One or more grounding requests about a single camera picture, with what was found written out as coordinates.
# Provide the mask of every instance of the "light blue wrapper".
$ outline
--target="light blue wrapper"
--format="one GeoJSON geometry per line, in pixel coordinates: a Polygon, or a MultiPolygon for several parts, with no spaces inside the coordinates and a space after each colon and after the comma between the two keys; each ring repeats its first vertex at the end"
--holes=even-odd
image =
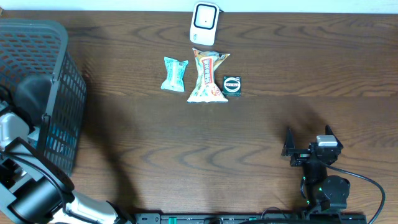
{"type": "Polygon", "coordinates": [[[188,61],[179,62],[178,60],[164,57],[164,63],[166,65],[167,78],[163,82],[161,89],[184,92],[182,78],[184,77],[188,61]]]}

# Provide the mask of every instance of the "wood grain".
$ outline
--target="wood grain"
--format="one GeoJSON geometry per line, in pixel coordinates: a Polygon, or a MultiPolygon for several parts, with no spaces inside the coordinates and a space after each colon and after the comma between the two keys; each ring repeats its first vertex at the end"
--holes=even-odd
{"type": "MultiPolygon", "coordinates": [[[[80,192],[131,212],[290,210],[306,201],[302,170],[280,157],[285,128],[305,147],[330,124],[345,146],[335,166],[378,181],[387,200],[377,223],[398,222],[398,16],[222,13],[216,44],[200,47],[189,41],[191,13],[4,15],[67,28],[88,85],[72,177],[80,192]],[[231,53],[216,81],[241,76],[243,96],[186,104],[197,79],[192,47],[231,53]],[[164,56],[189,60],[185,93],[160,90],[164,56]]],[[[348,211],[369,220],[379,191],[341,176],[351,182],[348,211]]]]}

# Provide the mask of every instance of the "snack wrapper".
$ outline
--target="snack wrapper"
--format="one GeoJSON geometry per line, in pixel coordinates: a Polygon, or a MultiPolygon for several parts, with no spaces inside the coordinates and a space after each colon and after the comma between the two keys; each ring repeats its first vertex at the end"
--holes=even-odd
{"type": "Polygon", "coordinates": [[[182,78],[188,61],[179,62],[178,60],[164,57],[164,63],[166,65],[167,78],[163,82],[161,89],[183,92],[184,82],[182,78]]]}
{"type": "Polygon", "coordinates": [[[226,103],[228,100],[224,97],[214,80],[214,71],[223,63],[229,54],[218,52],[202,52],[192,48],[195,54],[195,61],[198,69],[198,79],[195,89],[192,91],[187,102],[218,102],[226,103]]]}

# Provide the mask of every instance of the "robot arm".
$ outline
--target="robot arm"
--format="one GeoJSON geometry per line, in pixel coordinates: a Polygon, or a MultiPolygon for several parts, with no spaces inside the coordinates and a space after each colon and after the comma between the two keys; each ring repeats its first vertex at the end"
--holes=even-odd
{"type": "Polygon", "coordinates": [[[22,138],[1,152],[3,176],[0,209],[15,223],[135,223],[109,202],[98,202],[74,190],[58,167],[22,138]]]}
{"type": "Polygon", "coordinates": [[[335,213],[347,208],[349,181],[337,175],[328,176],[322,163],[331,165],[337,161],[343,145],[333,134],[329,126],[325,127],[325,135],[317,136],[308,149],[296,149],[290,129],[282,151],[282,156],[290,156],[291,166],[303,167],[302,195],[307,198],[310,210],[308,214],[335,213]]]}

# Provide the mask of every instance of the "mesh basket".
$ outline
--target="mesh basket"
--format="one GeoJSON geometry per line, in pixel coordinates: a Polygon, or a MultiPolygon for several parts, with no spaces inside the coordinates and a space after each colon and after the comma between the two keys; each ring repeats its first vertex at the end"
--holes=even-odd
{"type": "Polygon", "coordinates": [[[0,85],[40,127],[37,150],[68,175],[76,158],[86,85],[53,21],[0,20],[0,85]]]}

